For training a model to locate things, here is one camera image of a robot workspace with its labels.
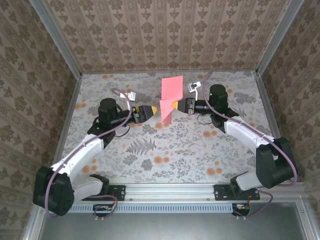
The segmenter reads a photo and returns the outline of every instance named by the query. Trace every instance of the floral wallpaper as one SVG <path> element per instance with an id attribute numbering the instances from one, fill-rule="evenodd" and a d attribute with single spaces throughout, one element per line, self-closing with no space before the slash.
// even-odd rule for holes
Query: floral wallpaper
<path id="1" fill-rule="evenodd" d="M 20 239 L 37 170 L 49 166 L 75 79 L 27 0 L 0 1 L 0 240 Z"/>
<path id="2" fill-rule="evenodd" d="M 320 220 L 320 1 L 305 0 L 262 77 Z"/>
<path id="3" fill-rule="evenodd" d="M 254 69 L 290 0 L 45 0 L 82 72 Z"/>
<path id="4" fill-rule="evenodd" d="M 194 97 L 187 83 L 202 81 L 205 72 L 94 74 L 82 77 L 81 89 L 73 112 L 63 155 L 72 151 L 87 134 L 98 116 L 104 98 L 114 98 L 122 109 L 125 99 L 111 93 L 111 88 L 136 92 L 134 106 L 153 105 L 158 112 L 145 123 L 131 124 L 123 137 L 115 137 L 104 151 L 91 159 L 78 175 L 92 173 L 108 177 L 111 183 L 215 183 L 228 182 L 254 169 L 256 157 L 245 145 L 215 128 L 200 125 L 197 115 L 172 112 L 172 124 L 161 122 L 162 78 L 183 75 L 183 97 Z M 253 72 L 215 72 L 208 81 L 223 84 L 229 105 L 247 123 L 271 134 Z M 210 117 L 199 117 L 208 123 Z M 116 131 L 120 136 L 127 128 Z"/>

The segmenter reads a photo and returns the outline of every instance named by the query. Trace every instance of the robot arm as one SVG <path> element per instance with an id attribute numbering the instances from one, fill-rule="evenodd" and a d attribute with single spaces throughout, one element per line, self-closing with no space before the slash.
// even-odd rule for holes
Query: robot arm
<path id="1" fill-rule="evenodd" d="M 231 179 L 230 189 L 232 189 L 232 192 L 235 196 L 241 195 L 241 193 L 244 191 L 261 186 L 270 189 L 294 176 L 293 171 L 286 159 L 264 138 L 261 138 L 256 133 L 247 129 L 243 125 L 244 121 L 242 118 L 239 117 L 235 111 L 229 108 L 228 94 L 223 85 L 214 84 L 210 87 L 209 103 L 220 114 L 223 114 L 231 119 L 238 120 L 240 123 L 227 120 L 226 118 L 215 114 L 209 109 L 204 100 L 184 98 L 173 103 L 172 106 L 189 115 L 210 115 L 212 124 L 216 128 L 228 135 L 235 137 L 240 142 L 245 144 L 253 153 L 255 153 L 255 170 L 245 172 Z M 283 137 L 275 139 L 272 136 L 268 136 L 263 133 L 261 134 L 275 143 L 290 158 L 295 169 L 297 169 L 288 140 Z"/>
<path id="2" fill-rule="evenodd" d="M 97 174 L 92 174 L 82 182 L 74 184 L 74 180 L 81 169 L 98 153 L 100 153 L 112 141 L 116 135 L 115 131 L 98 137 L 95 140 L 88 140 L 105 133 L 108 130 L 120 125 L 128 117 L 129 110 L 118 111 L 116 101 L 112 98 L 105 98 L 100 102 L 98 117 L 93 121 L 92 127 L 88 130 L 83 141 L 65 158 L 51 167 L 41 167 L 36 173 L 33 192 L 33 203 L 44 207 L 46 189 L 54 172 L 61 165 L 63 167 L 57 172 L 48 196 L 48 208 L 51 212 L 63 216 L 72 207 L 74 202 L 93 195 L 108 194 L 109 181 Z M 155 106 L 142 105 L 132 107 L 132 114 L 129 123 L 144 123 L 157 112 Z"/>

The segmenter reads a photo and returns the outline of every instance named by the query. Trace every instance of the purple cable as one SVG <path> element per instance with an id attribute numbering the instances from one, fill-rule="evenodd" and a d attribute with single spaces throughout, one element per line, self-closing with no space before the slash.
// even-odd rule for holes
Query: purple cable
<path id="1" fill-rule="evenodd" d="M 108 218 L 108 217 L 110 217 L 110 216 L 115 212 L 115 210 L 116 210 L 117 207 L 118 207 L 118 199 L 117 199 L 115 196 L 112 196 L 112 195 L 90 196 L 90 198 L 92 198 L 92 199 L 111 198 L 111 199 L 115 200 L 115 206 L 114 206 L 114 208 L 111 210 L 111 212 L 108 213 L 107 216 L 104 217 L 105 219 Z M 97 210 L 98 210 L 98 209 L 101 209 L 101 208 L 104 208 L 104 206 L 97 207 L 97 208 L 94 210 L 93 215 L 94 215 L 96 218 L 98 217 L 98 216 L 97 216 Z"/>
<path id="2" fill-rule="evenodd" d="M 297 180 L 298 180 L 298 175 L 297 175 L 297 170 L 294 166 L 294 164 L 292 163 L 291 159 L 285 154 L 284 151 L 282 151 L 273 141 L 271 141 L 270 139 L 268 139 L 267 137 L 265 137 L 263 134 L 261 134 L 260 132 L 258 132 L 257 130 L 255 130 L 253 127 L 251 127 L 250 125 L 246 124 L 245 122 L 241 122 L 237 119 L 234 119 L 234 118 L 230 118 L 228 116 L 225 116 L 223 114 L 221 114 L 220 112 L 216 111 L 209 103 L 207 97 L 206 97 L 206 90 L 205 90 L 205 86 L 206 86 L 206 82 L 207 80 L 211 77 L 212 75 L 212 71 L 211 72 L 208 72 L 205 77 L 204 77 L 204 80 L 203 80 L 203 95 L 204 95 L 204 100 L 205 100 L 205 103 L 207 104 L 207 106 L 217 115 L 219 115 L 220 117 L 222 118 L 225 118 L 227 120 L 230 120 L 232 122 L 235 122 L 237 124 L 241 124 L 243 125 L 244 127 L 246 127 L 247 129 L 249 129 L 251 132 L 253 132 L 254 134 L 257 134 L 260 138 L 266 140 L 269 144 L 271 144 L 282 156 L 284 156 L 285 160 L 287 161 L 287 163 L 290 165 L 292 171 L 293 171 L 293 181 L 289 184 L 279 184 L 279 186 L 281 187 L 291 187 L 293 185 L 295 185 L 297 183 Z"/>
<path id="3" fill-rule="evenodd" d="M 80 145 L 80 146 L 79 146 L 77 149 L 75 149 L 75 150 L 70 154 L 70 156 L 67 157 L 66 160 L 64 160 L 64 162 L 61 163 L 61 165 L 55 170 L 55 172 L 52 174 L 52 176 L 51 176 L 51 178 L 50 178 L 50 180 L 49 180 L 49 182 L 48 182 L 48 185 L 47 185 L 46 190 L 45 190 L 45 197 L 44 197 L 44 209 L 45 209 L 45 213 L 46 213 L 47 216 L 48 216 L 49 218 L 51 218 L 51 219 L 53 219 L 54 217 L 57 217 L 57 215 L 51 215 L 51 213 L 49 212 L 49 193 L 50 193 L 51 185 L 52 185 L 55 177 L 56 177 L 57 174 L 59 173 L 59 171 L 60 171 L 60 170 L 64 167 L 64 165 L 67 164 L 67 163 L 70 161 L 70 159 L 71 159 L 76 153 L 78 153 L 84 146 L 86 146 L 87 144 L 91 143 L 92 141 L 94 141 L 94 140 L 96 140 L 96 139 L 98 139 L 98 138 L 101 138 L 101 137 L 103 137 L 103 136 L 105 136 L 105 135 L 107 135 L 107 134 L 115 131 L 116 129 L 121 128 L 122 126 L 124 126 L 124 125 L 129 121 L 129 119 L 130 119 L 130 117 L 131 117 L 131 114 L 132 114 L 132 105 L 131 105 L 131 102 L 130 102 L 130 99 L 128 98 L 128 96 L 127 96 L 125 93 L 121 92 L 121 91 L 120 91 L 119 89 L 117 89 L 117 88 L 112 88 L 111 91 L 112 91 L 113 94 L 116 94 L 116 95 L 118 95 L 118 96 L 119 96 L 120 94 L 123 94 L 124 97 L 126 98 L 126 100 L 129 102 L 130 109 L 129 109 L 128 117 L 127 117 L 127 118 L 124 120 L 124 122 L 122 122 L 120 125 L 112 128 L 112 129 L 110 129 L 110 130 L 108 130 L 108 131 L 106 131 L 106 132 L 103 132 L 103 133 L 101 133 L 100 135 L 97 135 L 97 136 L 95 136 L 95 137 L 93 137 L 93 138 L 90 138 L 90 139 L 89 139 L 88 141 L 86 141 L 84 144 Z"/>
<path id="4" fill-rule="evenodd" d="M 257 188 L 257 190 L 260 192 L 260 193 L 263 193 L 263 194 L 267 194 L 270 196 L 270 200 L 266 203 L 266 205 L 264 205 L 259 211 L 256 211 L 255 213 L 252 213 L 248 216 L 243 216 L 240 212 L 237 212 L 237 211 L 233 211 L 234 213 L 238 214 L 239 217 L 243 217 L 243 218 L 251 218 L 259 213 L 261 213 L 266 207 L 268 207 L 270 205 L 270 203 L 272 202 L 272 200 L 274 199 L 274 196 L 269 193 L 269 192 L 266 192 L 266 191 L 262 191 L 260 189 Z"/>

